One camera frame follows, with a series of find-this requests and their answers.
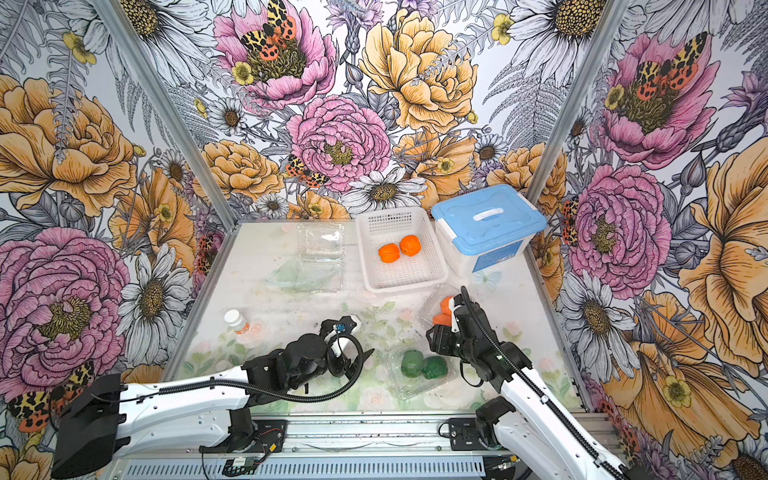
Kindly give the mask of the clear clamshell container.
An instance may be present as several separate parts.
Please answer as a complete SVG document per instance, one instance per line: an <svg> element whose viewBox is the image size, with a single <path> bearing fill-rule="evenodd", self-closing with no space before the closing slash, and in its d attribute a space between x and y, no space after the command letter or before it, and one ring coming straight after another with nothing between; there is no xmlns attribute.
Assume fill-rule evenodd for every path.
<svg viewBox="0 0 768 480"><path fill-rule="evenodd" d="M429 329L434 324L432 323L432 318L442 313L440 309L440 302L448 296L452 296L453 298L460 294L460 289L450 283L440 283L438 284L427 296L427 298L424 300L421 308L418 312L418 319L420 320L421 324L426 328Z"/></svg>
<svg viewBox="0 0 768 480"><path fill-rule="evenodd" d="M304 223L297 227L296 253L265 280L289 293L331 293L343 284L345 230L340 223Z"/></svg>

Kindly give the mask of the orange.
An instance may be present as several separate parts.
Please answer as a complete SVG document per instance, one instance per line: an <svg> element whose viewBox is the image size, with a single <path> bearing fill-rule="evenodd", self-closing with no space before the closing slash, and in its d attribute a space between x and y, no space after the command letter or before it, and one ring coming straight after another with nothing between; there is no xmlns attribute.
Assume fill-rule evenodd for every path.
<svg viewBox="0 0 768 480"><path fill-rule="evenodd" d="M432 318L432 323L435 326L440 325L440 326L451 327L452 326L452 322L453 322L453 320L452 320L452 315L451 314L440 313L440 314L435 315Z"/></svg>
<svg viewBox="0 0 768 480"><path fill-rule="evenodd" d="M452 312L452 305L453 305L453 297L452 296L445 297L440 302L441 312L443 314L450 315Z"/></svg>
<svg viewBox="0 0 768 480"><path fill-rule="evenodd" d="M397 244L390 243L383 245L378 250L379 259L384 264L391 264L400 258L400 249Z"/></svg>
<svg viewBox="0 0 768 480"><path fill-rule="evenodd" d="M421 241L416 235L407 235L400 240L399 249L403 255L414 257L422 250Z"/></svg>

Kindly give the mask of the white perforated plastic basket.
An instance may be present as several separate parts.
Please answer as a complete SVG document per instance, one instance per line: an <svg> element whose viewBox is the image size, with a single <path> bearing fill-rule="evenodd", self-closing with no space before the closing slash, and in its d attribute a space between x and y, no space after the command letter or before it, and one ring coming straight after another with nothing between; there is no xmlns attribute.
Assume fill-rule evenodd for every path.
<svg viewBox="0 0 768 480"><path fill-rule="evenodd" d="M448 266L427 212L399 207L355 218L362 275L372 293L396 293L435 286L448 279Z"/></svg>

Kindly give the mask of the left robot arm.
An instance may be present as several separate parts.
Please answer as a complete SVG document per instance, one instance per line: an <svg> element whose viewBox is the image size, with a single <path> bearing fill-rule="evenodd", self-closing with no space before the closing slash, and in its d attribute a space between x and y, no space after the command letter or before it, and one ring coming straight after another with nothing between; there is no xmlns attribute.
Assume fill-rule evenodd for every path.
<svg viewBox="0 0 768 480"><path fill-rule="evenodd" d="M282 349L208 376L155 384L102 377L61 412L51 475L83 476L141 451L254 451L251 408L335 399L357 382L371 354L355 336L331 331L304 334Z"/></svg>

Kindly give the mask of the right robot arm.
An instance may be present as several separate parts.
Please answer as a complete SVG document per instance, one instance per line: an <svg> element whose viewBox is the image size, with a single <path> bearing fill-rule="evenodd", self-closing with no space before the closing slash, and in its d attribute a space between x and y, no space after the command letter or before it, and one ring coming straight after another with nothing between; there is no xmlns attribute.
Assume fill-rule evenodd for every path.
<svg viewBox="0 0 768 480"><path fill-rule="evenodd" d="M603 446L550 393L532 362L512 342L501 342L478 303L449 301L452 323L435 324L430 350L469 365L497 396L476 410L481 442L519 457L541 479L647 479Z"/></svg>

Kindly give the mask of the green fruit right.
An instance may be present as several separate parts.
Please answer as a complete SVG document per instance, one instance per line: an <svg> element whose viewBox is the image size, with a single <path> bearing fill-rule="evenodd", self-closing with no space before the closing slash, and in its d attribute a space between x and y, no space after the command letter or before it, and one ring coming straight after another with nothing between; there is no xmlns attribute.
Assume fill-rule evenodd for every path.
<svg viewBox="0 0 768 480"><path fill-rule="evenodd" d="M448 363L441 356L426 357L422 362L421 373L427 380L442 379L449 373Z"/></svg>

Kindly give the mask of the green fruit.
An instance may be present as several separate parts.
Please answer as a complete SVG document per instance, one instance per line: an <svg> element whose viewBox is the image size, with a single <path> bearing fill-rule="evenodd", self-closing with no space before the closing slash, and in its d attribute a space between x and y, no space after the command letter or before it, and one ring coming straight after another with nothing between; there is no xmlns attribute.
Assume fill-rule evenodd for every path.
<svg viewBox="0 0 768 480"><path fill-rule="evenodd" d="M401 359L400 371L406 378L418 378L422 375L424 355L419 350L406 350Z"/></svg>
<svg viewBox="0 0 768 480"><path fill-rule="evenodd" d="M448 363L441 356L426 357L422 362L421 373L427 380L442 379L449 373Z"/></svg>

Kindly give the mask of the green fruit left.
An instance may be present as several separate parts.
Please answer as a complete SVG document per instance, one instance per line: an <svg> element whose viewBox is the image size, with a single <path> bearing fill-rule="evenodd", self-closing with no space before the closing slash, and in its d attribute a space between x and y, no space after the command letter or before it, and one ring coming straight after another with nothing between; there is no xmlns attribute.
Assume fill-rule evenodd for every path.
<svg viewBox="0 0 768 480"><path fill-rule="evenodd" d="M406 350L401 359L400 371L406 378L418 378L422 375L424 355L419 350Z"/></svg>

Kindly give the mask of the white pill bottle orange label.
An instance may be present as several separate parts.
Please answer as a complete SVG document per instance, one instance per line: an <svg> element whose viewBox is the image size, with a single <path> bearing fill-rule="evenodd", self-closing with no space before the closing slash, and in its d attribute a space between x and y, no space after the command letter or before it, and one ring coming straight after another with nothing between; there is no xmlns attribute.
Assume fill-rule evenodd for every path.
<svg viewBox="0 0 768 480"><path fill-rule="evenodd" d="M249 330L249 323L243 314L237 309L228 310L224 314L226 325L236 334L243 334Z"/></svg>

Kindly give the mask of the blue lid storage box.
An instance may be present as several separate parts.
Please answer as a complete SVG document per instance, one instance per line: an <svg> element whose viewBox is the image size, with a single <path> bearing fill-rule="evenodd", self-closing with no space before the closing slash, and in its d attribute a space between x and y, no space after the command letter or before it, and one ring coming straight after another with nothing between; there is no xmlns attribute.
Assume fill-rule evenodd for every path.
<svg viewBox="0 0 768 480"><path fill-rule="evenodd" d="M430 213L445 260L458 276L518 256L547 225L545 216L507 184L441 201Z"/></svg>

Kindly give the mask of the aluminium front rail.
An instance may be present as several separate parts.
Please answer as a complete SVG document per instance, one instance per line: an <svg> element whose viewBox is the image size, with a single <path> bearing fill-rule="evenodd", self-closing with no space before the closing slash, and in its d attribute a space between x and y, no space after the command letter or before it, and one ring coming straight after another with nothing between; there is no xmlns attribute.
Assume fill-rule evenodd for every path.
<svg viewBox="0 0 768 480"><path fill-rule="evenodd" d="M272 454L213 453L198 448L131 453L112 461L100 479L541 479L509 451L452 451L438 427L470 412L352 412L257 415L288 422L283 450ZM622 454L603 414L577 420L603 446Z"/></svg>

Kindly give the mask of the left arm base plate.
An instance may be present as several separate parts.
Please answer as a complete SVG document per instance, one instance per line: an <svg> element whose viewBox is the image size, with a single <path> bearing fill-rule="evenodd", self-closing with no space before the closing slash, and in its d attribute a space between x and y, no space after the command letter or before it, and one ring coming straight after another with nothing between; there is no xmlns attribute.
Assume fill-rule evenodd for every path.
<svg viewBox="0 0 768 480"><path fill-rule="evenodd" d="M283 450L288 422L285 420L251 421L247 426L234 427L224 440L214 446L200 446L198 451L213 453L272 454Z"/></svg>

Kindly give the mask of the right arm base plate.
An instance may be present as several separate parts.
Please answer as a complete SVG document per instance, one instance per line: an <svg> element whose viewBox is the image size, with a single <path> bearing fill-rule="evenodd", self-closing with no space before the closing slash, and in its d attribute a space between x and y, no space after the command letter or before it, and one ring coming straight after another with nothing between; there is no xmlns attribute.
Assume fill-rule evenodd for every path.
<svg viewBox="0 0 768 480"><path fill-rule="evenodd" d="M511 413L490 424L475 417L449 418L438 427L438 434L449 441L452 451L519 453L530 449L534 440Z"/></svg>

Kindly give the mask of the right aluminium corner post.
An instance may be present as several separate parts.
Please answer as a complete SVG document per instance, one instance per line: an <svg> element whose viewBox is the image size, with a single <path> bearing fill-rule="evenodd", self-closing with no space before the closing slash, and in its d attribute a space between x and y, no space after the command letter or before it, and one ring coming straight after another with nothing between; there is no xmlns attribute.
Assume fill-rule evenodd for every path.
<svg viewBox="0 0 768 480"><path fill-rule="evenodd" d="M620 28L623 17L629 9L628 0L608 1L596 27L590 46L586 50L584 61L575 72L573 84L566 101L554 124L553 131L546 141L541 160L527 188L526 198L536 205L546 186L549 175L554 170L558 155L566 141L568 132L580 106L593 86L594 78L605 57L610 52L611 43Z"/></svg>

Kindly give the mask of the aluminium corner post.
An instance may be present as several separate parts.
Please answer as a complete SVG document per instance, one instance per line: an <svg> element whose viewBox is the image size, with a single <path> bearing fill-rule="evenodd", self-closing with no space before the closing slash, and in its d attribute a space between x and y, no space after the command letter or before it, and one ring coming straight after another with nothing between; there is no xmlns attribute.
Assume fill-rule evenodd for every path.
<svg viewBox="0 0 768 480"><path fill-rule="evenodd" d="M120 2L96 1L94 8L112 35L115 44L125 56L131 71L137 75L137 80L158 111L164 125L168 128L175 146L189 163L196 179L200 182L212 207L222 221L224 229L227 232L235 231L238 226L238 217L215 182L200 149L179 115L162 78L154 68L154 63L144 51Z"/></svg>
<svg viewBox="0 0 768 480"><path fill-rule="evenodd" d="M580 106L593 86L594 78L605 57L610 52L611 43L620 28L623 17L629 9L628 0L608 1L596 27L590 46L586 50L584 61L575 72L573 84L566 101L554 124L553 131L546 141L541 160L527 188L526 198L536 205L546 186L549 175L554 170L558 155L566 141L568 132Z"/></svg>

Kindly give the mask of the left aluminium corner post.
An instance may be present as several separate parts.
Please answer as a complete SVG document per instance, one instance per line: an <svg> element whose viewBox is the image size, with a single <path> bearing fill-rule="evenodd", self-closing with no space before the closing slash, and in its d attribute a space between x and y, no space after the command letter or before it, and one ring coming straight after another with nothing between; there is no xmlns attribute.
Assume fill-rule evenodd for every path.
<svg viewBox="0 0 768 480"><path fill-rule="evenodd" d="M162 78L154 68L154 63L144 51L120 2L96 1L94 8L112 35L115 44L125 56L131 71L137 75L137 80L158 111L164 125L168 128L175 146L189 163L196 179L200 182L212 207L222 221L224 229L227 232L235 231L238 226L238 217L215 182L200 149L179 115Z"/></svg>

